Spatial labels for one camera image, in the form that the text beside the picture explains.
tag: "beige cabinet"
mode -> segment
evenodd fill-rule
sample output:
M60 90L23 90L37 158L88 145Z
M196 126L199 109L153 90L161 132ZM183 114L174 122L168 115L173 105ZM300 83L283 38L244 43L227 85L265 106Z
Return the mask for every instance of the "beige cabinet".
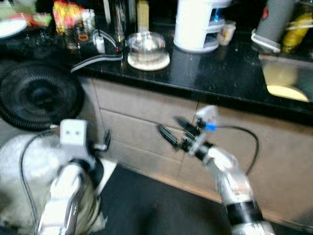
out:
M100 113L99 103L96 96L96 91L93 84L92 78L80 77L79 78L84 92L84 104L82 111L78 118L89 120L91 124L91 134L93 141L102 143L105 129L103 126L103 121Z
M181 151L174 152L156 130L160 123L181 136L172 117L184 116L193 122L196 110L206 104L97 79L87 83L92 86L89 98L97 124L112 130L111 159L179 188L218 198L201 163ZM249 178L265 215L312 226L313 128L226 108L219 108L219 120L220 124L247 128L260 139L259 159ZM255 150L249 134L219 129L209 140L235 155L247 170Z

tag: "drawer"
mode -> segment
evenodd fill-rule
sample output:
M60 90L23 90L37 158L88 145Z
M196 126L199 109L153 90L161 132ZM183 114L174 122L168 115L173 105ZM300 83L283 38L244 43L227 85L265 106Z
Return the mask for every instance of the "drawer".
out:
M200 160L187 154L182 161L179 180L203 190L215 190L215 182L210 172L202 166Z
M157 131L157 125L150 121L101 110L103 123L112 130L112 140L134 145L169 158L182 161L183 152L175 152L172 146ZM177 137L183 132L170 128Z
M177 177L181 167L181 162L179 161L164 158L159 154L118 141L111 141L109 156L112 160L131 169L164 174L171 177Z
M193 120L197 102L94 80L100 108L169 126L173 116Z

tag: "blue part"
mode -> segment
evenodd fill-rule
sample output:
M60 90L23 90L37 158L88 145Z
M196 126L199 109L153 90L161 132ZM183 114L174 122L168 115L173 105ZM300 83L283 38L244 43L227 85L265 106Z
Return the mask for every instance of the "blue part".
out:
M216 124L207 122L205 124L205 130L206 131L216 131Z
M221 15L222 10L217 8L215 11L215 15L214 15L214 21L218 22L220 20L220 15Z

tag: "food package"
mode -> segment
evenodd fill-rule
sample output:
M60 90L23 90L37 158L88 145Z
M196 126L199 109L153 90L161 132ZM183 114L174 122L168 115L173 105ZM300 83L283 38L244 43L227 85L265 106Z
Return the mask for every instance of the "food package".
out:
M53 17L58 33L63 34L67 28L72 28L76 23L81 23L84 8L72 2L55 1Z
M297 27L297 29L289 30L283 39L283 52L291 53L293 50L299 46L307 34L309 28L306 27L308 22L312 21L313 14L304 13L303 15L295 19L295 23L292 26Z

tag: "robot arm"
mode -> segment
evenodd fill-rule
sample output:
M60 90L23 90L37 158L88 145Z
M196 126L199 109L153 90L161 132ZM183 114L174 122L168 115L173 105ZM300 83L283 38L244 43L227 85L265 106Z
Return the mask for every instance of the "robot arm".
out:
M237 159L206 141L207 134L182 117L175 118L184 129L181 143L163 126L157 128L175 150L182 149L197 157L215 179L222 202L225 205L233 235L274 235L271 224L263 219L246 175Z
M88 172L95 168L95 158L88 148L87 133L88 122L85 120L61 121L60 143L70 156L70 161L52 182L50 198L38 226L38 235L75 234L78 205L87 188ZM94 144L93 149L107 151L110 141L111 132L108 131L104 144Z
M86 174L80 165L70 163L52 182L50 199L41 217L39 235L75 234L78 203L86 186Z

